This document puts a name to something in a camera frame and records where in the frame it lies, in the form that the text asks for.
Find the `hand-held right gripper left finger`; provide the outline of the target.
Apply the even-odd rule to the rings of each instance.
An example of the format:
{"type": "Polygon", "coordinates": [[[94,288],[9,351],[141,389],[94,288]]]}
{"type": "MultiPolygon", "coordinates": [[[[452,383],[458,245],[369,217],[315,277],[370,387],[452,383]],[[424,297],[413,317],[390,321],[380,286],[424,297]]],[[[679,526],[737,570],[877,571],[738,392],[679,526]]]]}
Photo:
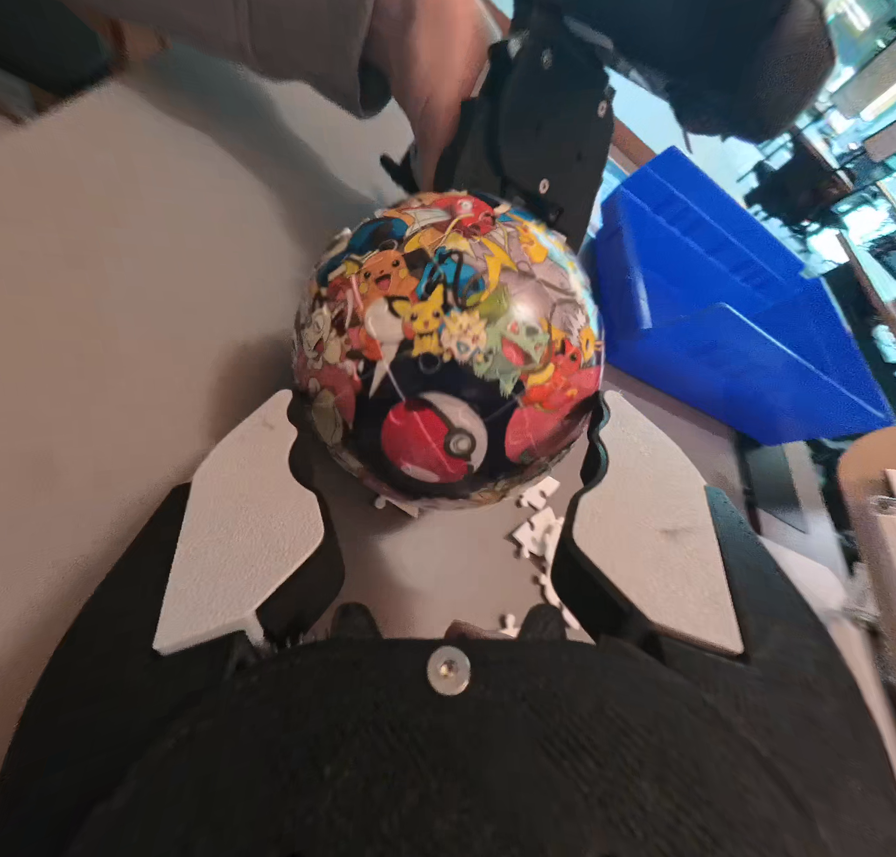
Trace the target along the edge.
{"type": "Polygon", "coordinates": [[[280,390],[198,465],[152,643],[172,655],[230,634],[282,646],[314,627],[345,581],[337,533],[280,390]]]}

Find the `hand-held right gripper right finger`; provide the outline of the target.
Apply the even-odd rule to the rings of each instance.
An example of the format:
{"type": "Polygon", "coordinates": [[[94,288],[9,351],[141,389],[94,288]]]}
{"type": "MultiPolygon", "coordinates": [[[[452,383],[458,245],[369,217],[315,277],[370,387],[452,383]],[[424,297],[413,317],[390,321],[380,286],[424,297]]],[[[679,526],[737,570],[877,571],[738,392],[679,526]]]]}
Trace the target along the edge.
{"type": "Polygon", "coordinates": [[[707,483],[678,444],[621,394],[604,392],[580,478],[551,584],[588,635],[664,636],[741,655],[707,483]]]}

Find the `colourful cartoon puzzle ball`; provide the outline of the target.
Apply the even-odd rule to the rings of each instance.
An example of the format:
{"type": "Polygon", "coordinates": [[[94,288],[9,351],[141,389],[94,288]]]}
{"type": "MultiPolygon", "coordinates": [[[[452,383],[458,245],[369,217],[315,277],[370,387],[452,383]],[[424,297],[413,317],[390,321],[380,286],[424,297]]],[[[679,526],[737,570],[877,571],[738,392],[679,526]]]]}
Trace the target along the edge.
{"type": "Polygon", "coordinates": [[[293,334],[309,426],[409,510],[490,505],[546,476],[586,432],[604,361],[566,237],[475,191],[416,194],[343,230],[293,334]]]}

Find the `person's left forearm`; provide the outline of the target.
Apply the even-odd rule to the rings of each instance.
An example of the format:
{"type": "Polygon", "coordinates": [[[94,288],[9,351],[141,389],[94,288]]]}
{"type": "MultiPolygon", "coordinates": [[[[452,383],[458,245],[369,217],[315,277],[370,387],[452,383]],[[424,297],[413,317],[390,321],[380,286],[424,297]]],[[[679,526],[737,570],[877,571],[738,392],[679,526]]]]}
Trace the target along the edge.
{"type": "Polygon", "coordinates": [[[240,63],[270,79],[308,84],[364,119],[391,100],[364,59],[375,0],[63,0],[240,63]]]}

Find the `loose white puzzle pieces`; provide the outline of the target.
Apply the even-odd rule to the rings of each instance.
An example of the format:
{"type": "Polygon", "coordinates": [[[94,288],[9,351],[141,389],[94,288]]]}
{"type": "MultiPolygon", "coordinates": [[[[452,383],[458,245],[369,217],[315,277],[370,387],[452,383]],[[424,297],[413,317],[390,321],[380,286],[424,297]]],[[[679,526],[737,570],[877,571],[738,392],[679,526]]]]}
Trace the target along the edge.
{"type": "Polygon", "coordinates": [[[519,636],[530,608],[547,606],[567,628],[579,625],[550,583],[563,517],[549,506],[544,479],[512,508],[437,512],[385,497],[407,524],[381,543],[388,583],[375,588],[374,613],[394,639],[519,636]]]}

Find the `person's left hand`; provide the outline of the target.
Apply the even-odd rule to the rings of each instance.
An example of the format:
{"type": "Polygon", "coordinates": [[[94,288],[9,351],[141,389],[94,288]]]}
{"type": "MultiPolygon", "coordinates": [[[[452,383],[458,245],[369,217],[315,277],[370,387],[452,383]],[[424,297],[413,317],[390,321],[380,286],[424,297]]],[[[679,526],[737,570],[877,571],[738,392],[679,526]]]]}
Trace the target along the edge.
{"type": "Polygon", "coordinates": [[[499,36],[482,0],[375,0],[364,56],[386,77],[417,147],[415,180],[434,185],[499,36]]]}

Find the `wooden document board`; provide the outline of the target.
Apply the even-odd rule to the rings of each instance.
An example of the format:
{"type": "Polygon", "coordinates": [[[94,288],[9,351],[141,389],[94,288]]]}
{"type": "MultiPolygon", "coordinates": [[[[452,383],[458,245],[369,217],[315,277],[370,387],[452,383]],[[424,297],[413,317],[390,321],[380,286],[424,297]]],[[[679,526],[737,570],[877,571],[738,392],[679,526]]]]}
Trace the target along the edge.
{"type": "Polygon", "coordinates": [[[860,558],[868,567],[877,594],[894,597],[894,560],[882,536],[875,500],[889,496],[886,472],[894,470],[895,428],[859,437],[842,454],[837,479],[860,558]]]}

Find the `blue plastic bin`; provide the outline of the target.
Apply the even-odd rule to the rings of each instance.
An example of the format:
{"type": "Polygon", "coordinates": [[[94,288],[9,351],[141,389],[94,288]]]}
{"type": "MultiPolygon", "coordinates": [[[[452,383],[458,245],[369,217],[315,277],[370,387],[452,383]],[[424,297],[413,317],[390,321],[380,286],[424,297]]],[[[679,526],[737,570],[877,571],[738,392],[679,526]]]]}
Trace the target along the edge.
{"type": "Polygon", "coordinates": [[[823,281],[677,147],[602,202],[583,261],[633,378],[766,446],[894,425],[823,281]]]}

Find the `black office chair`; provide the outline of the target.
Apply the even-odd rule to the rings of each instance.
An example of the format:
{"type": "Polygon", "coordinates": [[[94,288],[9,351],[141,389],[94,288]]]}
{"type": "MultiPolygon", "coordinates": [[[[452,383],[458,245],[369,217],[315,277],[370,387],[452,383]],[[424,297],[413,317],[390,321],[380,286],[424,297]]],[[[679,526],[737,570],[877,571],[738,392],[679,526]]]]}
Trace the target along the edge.
{"type": "Polygon", "coordinates": [[[102,37],[60,0],[1,0],[1,70],[56,98],[111,73],[102,37]]]}

